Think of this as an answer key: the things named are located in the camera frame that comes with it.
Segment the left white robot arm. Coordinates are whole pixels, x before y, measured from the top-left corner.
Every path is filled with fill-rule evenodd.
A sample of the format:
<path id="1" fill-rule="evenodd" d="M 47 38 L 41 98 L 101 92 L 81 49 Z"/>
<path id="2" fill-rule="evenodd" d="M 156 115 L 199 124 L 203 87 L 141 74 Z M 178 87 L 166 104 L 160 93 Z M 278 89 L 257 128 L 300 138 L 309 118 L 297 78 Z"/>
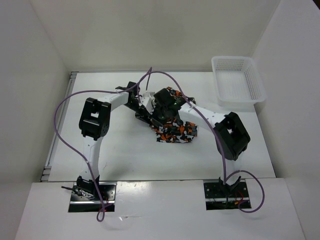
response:
<path id="1" fill-rule="evenodd" d="M 103 138 L 109 131 L 111 112 L 120 106 L 135 111 L 147 122 L 153 112 L 154 92 L 139 94 L 139 87 L 129 82 L 126 87 L 118 86 L 100 98 L 89 97 L 85 100 L 79 120 L 83 137 L 83 151 L 86 166 L 76 180 L 74 191 L 89 200 L 98 200 L 100 194 L 99 158 Z"/>

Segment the orange camouflage shorts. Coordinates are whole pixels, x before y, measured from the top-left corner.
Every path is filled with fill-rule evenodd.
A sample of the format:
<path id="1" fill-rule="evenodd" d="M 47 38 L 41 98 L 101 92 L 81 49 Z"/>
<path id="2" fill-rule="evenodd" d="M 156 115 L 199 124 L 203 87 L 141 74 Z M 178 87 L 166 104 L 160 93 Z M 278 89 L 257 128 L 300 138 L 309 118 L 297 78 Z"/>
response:
<path id="1" fill-rule="evenodd" d="M 133 99 L 140 103 L 142 95 L 134 93 Z M 159 105 L 168 108 L 170 106 L 181 107 L 186 101 L 180 91 L 171 87 L 166 87 L 154 94 L 153 106 Z M 164 125 L 148 124 L 149 127 L 156 133 L 156 141 L 161 143 L 191 143 L 198 135 L 198 126 L 190 121 L 177 119 L 169 121 Z"/>

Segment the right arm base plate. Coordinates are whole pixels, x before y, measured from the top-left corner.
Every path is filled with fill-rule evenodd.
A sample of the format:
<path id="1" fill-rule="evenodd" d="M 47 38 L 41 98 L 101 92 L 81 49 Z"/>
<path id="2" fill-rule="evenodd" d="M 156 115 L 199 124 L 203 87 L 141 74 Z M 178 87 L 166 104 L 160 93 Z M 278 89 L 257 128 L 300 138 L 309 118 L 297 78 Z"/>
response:
<path id="1" fill-rule="evenodd" d="M 251 209 L 249 191 L 244 180 L 226 196 L 220 188 L 218 180 L 209 180 L 203 182 L 206 210 L 234 210 Z"/>

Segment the white plastic basket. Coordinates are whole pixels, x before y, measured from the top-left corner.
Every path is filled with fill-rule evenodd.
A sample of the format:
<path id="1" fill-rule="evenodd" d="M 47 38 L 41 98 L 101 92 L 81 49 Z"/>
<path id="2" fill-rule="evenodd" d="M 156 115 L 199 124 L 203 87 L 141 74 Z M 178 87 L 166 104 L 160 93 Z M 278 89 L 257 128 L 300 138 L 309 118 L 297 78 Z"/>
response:
<path id="1" fill-rule="evenodd" d="M 214 56 L 211 66 L 220 106 L 248 107 L 266 100 L 262 79 L 252 58 Z"/>

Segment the aluminium rail frame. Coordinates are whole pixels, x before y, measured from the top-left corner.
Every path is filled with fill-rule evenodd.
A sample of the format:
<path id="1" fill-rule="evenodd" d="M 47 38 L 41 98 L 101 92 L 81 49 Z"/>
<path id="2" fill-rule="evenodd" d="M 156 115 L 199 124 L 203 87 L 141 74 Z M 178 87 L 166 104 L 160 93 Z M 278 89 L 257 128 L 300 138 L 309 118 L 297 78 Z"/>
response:
<path id="1" fill-rule="evenodd" d="M 63 98 L 66 98 L 67 96 L 69 96 L 72 93 L 77 74 L 78 74 L 77 71 L 73 71 L 70 73 L 68 86 L 67 86 L 67 89 L 66 89 L 66 92 L 65 92 L 65 95 Z M 65 106 L 68 106 L 68 104 L 69 104 L 69 100 L 66 100 L 59 107 L 59 115 L 57 115 L 57 117 L 56 117 L 56 127 L 58 130 L 58 133 L 60 133 L 61 128 L 62 128 L 61 125 L 63 125 L 63 123 L 64 123 L 65 116 L 66 116 Z M 54 158 L 55 158 L 55 154 L 57 151 L 58 143 L 59 143 L 59 138 L 57 137 L 57 134 L 54 133 L 54 136 L 51 141 L 50 148 L 49 148 L 49 152 L 48 152 L 48 155 L 46 158 L 46 162 L 43 167 L 40 182 L 48 182 L 49 181 L 49 177 L 50 177 L 51 169 L 52 169 L 52 166 L 54 163 Z"/>

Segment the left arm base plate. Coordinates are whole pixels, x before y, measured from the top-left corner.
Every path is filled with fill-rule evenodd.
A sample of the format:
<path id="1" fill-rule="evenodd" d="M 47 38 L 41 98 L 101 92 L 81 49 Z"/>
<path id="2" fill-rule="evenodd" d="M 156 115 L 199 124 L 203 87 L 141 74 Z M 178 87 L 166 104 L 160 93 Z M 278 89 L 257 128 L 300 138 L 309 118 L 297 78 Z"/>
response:
<path id="1" fill-rule="evenodd" d="M 99 182 L 98 187 L 105 204 L 104 211 L 114 212 L 117 184 L 115 182 Z M 75 191 L 72 191 L 70 195 L 69 213 L 97 213 L 102 208 L 97 193 L 92 195 L 83 190 L 78 190 L 76 184 L 74 184 L 73 188 Z"/>

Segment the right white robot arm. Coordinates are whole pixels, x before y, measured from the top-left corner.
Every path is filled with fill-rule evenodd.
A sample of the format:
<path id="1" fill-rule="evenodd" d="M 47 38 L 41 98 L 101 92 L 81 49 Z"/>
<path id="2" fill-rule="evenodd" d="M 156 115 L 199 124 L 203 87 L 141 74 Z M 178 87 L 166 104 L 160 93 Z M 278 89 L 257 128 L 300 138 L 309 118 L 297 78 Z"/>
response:
<path id="1" fill-rule="evenodd" d="M 196 105 L 194 98 L 183 94 L 174 96 L 167 88 L 155 95 L 155 112 L 160 118 L 171 118 L 193 123 L 211 131 L 215 137 L 218 152 L 222 157 L 222 175 L 219 178 L 219 191 L 230 197 L 237 191 L 241 177 L 237 176 L 240 167 L 236 164 L 241 154 L 247 149 L 251 138 L 239 116 L 230 112 L 227 115 Z"/>

